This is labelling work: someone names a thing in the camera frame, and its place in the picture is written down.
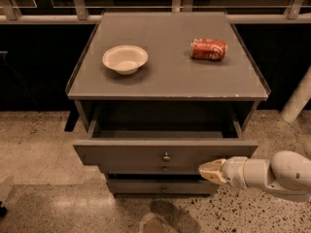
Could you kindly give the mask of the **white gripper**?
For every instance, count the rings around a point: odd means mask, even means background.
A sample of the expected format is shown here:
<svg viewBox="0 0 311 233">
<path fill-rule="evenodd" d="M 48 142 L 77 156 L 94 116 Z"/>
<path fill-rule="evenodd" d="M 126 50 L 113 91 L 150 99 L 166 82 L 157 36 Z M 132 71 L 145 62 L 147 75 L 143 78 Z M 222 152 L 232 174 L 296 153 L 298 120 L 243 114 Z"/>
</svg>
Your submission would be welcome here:
<svg viewBox="0 0 311 233">
<path fill-rule="evenodd" d="M 227 161 L 221 158 L 201 164 L 198 170 L 202 178 L 212 183 L 225 184 L 227 182 L 234 188 L 247 188 L 244 178 L 244 165 L 247 160 L 245 156 L 234 156 Z"/>
</svg>

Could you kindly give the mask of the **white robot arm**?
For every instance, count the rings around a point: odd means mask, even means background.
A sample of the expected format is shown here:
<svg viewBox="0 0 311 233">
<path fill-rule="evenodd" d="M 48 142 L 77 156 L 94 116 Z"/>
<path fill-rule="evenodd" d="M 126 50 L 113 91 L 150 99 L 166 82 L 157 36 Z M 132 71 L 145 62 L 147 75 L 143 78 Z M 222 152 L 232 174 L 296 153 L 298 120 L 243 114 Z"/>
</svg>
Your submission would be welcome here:
<svg viewBox="0 0 311 233">
<path fill-rule="evenodd" d="M 293 151 L 278 151 L 270 159 L 217 159 L 201 164 L 198 171 L 203 179 L 218 185 L 256 188 L 294 202 L 311 198 L 311 160 Z"/>
</svg>

